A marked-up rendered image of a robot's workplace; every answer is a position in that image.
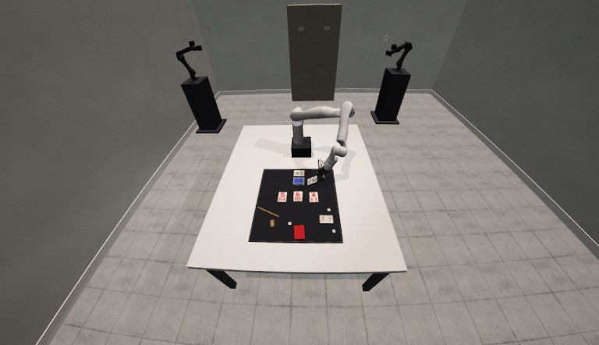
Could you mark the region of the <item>red rectangular block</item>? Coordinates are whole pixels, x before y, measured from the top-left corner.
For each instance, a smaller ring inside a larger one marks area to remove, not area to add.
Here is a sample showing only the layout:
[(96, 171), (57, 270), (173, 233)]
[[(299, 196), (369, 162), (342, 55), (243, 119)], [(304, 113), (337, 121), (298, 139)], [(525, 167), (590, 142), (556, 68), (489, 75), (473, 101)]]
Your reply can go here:
[(295, 240), (305, 240), (304, 225), (294, 226)]

